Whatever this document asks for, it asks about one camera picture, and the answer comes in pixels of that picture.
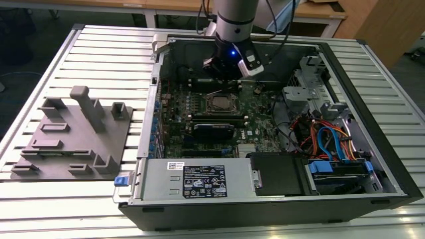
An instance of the gray plastic base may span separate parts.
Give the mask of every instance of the gray plastic base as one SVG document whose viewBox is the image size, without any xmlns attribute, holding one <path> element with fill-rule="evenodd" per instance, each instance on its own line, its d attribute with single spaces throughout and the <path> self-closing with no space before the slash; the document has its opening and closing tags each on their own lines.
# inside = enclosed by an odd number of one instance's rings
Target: gray plastic base
<svg viewBox="0 0 425 239">
<path fill-rule="evenodd" d="M 84 100 L 83 107 L 66 106 L 59 98 L 46 100 L 41 109 L 47 116 L 22 151 L 13 179 L 111 180 L 118 176 L 134 109 L 124 103 L 102 107 L 88 96 Z M 87 115 L 96 118 L 96 125 Z"/>
</svg>

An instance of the motherboard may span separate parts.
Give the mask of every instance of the motherboard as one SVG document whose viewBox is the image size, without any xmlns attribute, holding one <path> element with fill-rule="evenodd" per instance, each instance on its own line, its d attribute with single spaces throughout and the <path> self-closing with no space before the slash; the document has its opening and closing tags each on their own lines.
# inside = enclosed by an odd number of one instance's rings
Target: motherboard
<svg viewBox="0 0 425 239">
<path fill-rule="evenodd" d="M 246 157 L 244 148 L 282 151 L 271 116 L 276 92 L 256 83 L 232 88 L 195 92 L 187 84 L 163 84 L 167 158 Z"/>
</svg>

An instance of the aluminum table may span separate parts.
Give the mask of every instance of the aluminum table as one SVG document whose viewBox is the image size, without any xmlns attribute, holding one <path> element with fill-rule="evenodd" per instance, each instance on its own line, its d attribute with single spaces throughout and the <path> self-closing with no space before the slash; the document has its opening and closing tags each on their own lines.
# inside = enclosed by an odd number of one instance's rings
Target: aluminum table
<svg viewBox="0 0 425 239">
<path fill-rule="evenodd" d="M 196 34 L 188 30 L 92 25 L 72 29 L 0 143 L 0 238 L 424 238 L 424 199 L 395 210 L 376 211 L 348 223 L 144 232 L 118 209 L 118 203 L 130 197 L 130 187 L 115 188 L 111 181 L 10 181 L 21 149 L 27 146 L 43 117 L 38 110 L 43 98 L 63 97 L 67 104 L 76 104 L 70 98 L 74 85 L 91 87 L 90 96 L 100 98 L 102 105 L 119 100 L 136 109 L 120 166 L 122 171 L 135 169 L 154 66 L 152 37 L 159 32 Z M 290 39 L 331 45 L 425 194 L 425 116 L 368 45 L 346 39 Z M 342 99 L 335 82 L 332 85 Z"/>
</svg>

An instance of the gray carpet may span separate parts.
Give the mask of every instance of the gray carpet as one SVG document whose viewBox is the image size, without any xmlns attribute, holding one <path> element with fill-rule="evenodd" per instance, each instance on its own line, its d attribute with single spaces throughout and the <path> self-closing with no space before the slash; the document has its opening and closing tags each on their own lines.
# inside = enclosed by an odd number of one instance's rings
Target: gray carpet
<svg viewBox="0 0 425 239">
<path fill-rule="evenodd" d="M 34 71 L 43 73 L 53 58 L 63 44 L 75 23 L 112 25 L 112 26 L 144 26 L 143 15 L 124 13 L 102 12 L 74 12 L 60 11 L 60 18 L 54 20 L 47 10 L 33 11 L 33 21 L 37 26 L 37 33 L 27 37 L 27 42 L 34 51 L 34 60 L 22 66 L 7 66 L 0 63 L 0 75 L 15 71 Z M 195 29 L 196 18 L 182 16 L 178 19 L 160 17 L 160 27 L 174 29 Z M 200 28 L 208 25 L 208 21 L 202 19 Z M 255 28 L 255 32 L 264 33 L 263 29 Z M 425 110 L 425 66 L 410 60 L 404 56 L 399 64 L 392 69 L 392 73 L 411 94 L 418 105 Z M 10 124 L 13 123 L 23 104 L 38 83 L 37 75 L 10 75 L 0 78 L 6 90 L 0 93 L 0 138 L 3 137 Z"/>
</svg>

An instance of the metal bracket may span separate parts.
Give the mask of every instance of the metal bracket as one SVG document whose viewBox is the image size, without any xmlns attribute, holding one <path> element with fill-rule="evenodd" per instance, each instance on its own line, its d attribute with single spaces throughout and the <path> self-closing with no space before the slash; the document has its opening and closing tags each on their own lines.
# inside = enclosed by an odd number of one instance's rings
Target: metal bracket
<svg viewBox="0 0 425 239">
<path fill-rule="evenodd" d="M 311 99 L 319 99 L 315 90 L 310 90 L 300 86 L 287 86 L 284 88 L 286 98 L 291 101 L 307 101 Z"/>
<path fill-rule="evenodd" d="M 168 46 L 168 34 L 159 33 L 154 35 L 152 49 L 154 53 L 159 54 L 170 48 Z"/>
<path fill-rule="evenodd" d="M 340 115 L 342 111 L 347 108 L 348 106 L 346 103 L 324 103 L 324 105 L 320 107 L 320 112 L 326 120 L 335 120 Z"/>
</svg>

